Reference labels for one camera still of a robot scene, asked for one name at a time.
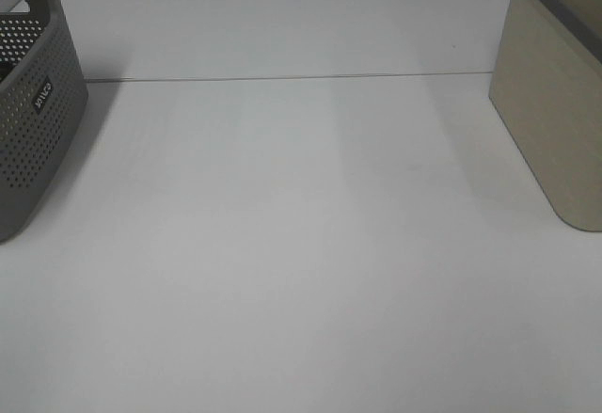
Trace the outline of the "grey perforated plastic basket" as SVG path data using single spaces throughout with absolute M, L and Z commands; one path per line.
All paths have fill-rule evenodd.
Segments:
M 61 0 L 1 15 L 1 239 L 26 225 L 79 128 L 88 91 Z

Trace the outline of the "beige plastic storage basket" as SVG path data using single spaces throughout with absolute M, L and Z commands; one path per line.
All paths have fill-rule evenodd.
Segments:
M 489 98 L 560 220 L 601 230 L 601 0 L 510 0 Z

